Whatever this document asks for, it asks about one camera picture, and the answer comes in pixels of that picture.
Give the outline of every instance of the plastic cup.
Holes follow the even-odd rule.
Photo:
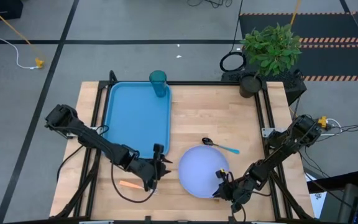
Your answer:
[[[167,94],[167,74],[165,72],[156,70],[150,74],[149,80],[158,97],[164,97]]]

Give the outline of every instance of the black pot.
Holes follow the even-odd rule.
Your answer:
[[[262,81],[258,76],[244,75],[240,79],[240,95],[244,98],[254,96],[261,88]]]

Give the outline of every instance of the black ring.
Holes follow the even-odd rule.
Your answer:
[[[240,67],[235,68],[233,70],[227,70],[223,67],[223,61],[225,61],[225,59],[227,59],[229,56],[231,55],[240,55],[242,57],[242,65],[240,65]],[[221,67],[221,70],[224,72],[235,72],[235,71],[239,71],[242,70],[245,66],[247,65],[247,59],[246,59],[246,55],[243,54],[242,52],[229,52],[227,55],[225,55],[222,59],[221,62],[219,63],[219,66]]]

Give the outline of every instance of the gray floor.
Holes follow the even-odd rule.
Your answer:
[[[57,40],[72,0],[26,0],[22,19],[10,21],[29,39]],[[347,0],[351,11],[358,1]],[[296,0],[246,0],[242,12],[292,12]],[[185,0],[80,0],[68,39],[232,39],[239,1],[229,8],[208,3],[189,7]],[[304,0],[301,12],[343,12],[339,0]],[[0,37],[19,39],[2,22]],[[52,61],[56,45],[37,46]],[[5,222],[47,218],[65,141],[43,127],[43,118],[57,104],[75,106],[80,83],[107,79],[114,70],[120,80],[146,80],[153,70],[170,80],[219,80],[219,60],[230,45],[65,45],[32,139],[29,153]],[[33,66],[35,55],[18,46],[20,63]],[[227,61],[236,67],[238,58]],[[14,50],[0,45],[0,204],[48,73],[15,65]],[[341,124],[358,124],[358,82],[308,82],[298,113],[327,115]],[[329,175],[358,169],[358,133],[343,134],[308,149]]]

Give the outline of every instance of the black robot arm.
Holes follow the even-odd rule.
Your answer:
[[[232,202],[232,211],[238,212],[241,204],[250,200],[253,190],[261,190],[266,184],[268,177],[271,176],[276,182],[283,195],[291,203],[294,211],[300,218],[310,219],[311,217],[303,211],[291,196],[287,188],[281,183],[274,168],[283,162],[290,155],[297,153],[304,146],[311,146],[316,142],[321,134],[321,129],[317,122],[306,115],[297,117],[288,129],[282,133],[272,131],[264,144],[273,149],[267,158],[261,159],[246,170],[244,175],[238,179],[228,181],[224,178],[222,171],[217,171],[216,175],[223,179],[214,197],[220,197]]]
[[[64,136],[68,133],[77,135],[80,144],[101,150],[111,163],[140,177],[146,191],[154,189],[155,180],[170,172],[166,170],[164,162],[171,162],[164,158],[162,145],[154,145],[153,159],[140,159],[138,151],[126,145],[111,143],[95,130],[85,126],[78,119],[75,109],[67,105],[57,105],[45,120],[47,121],[45,127]]]

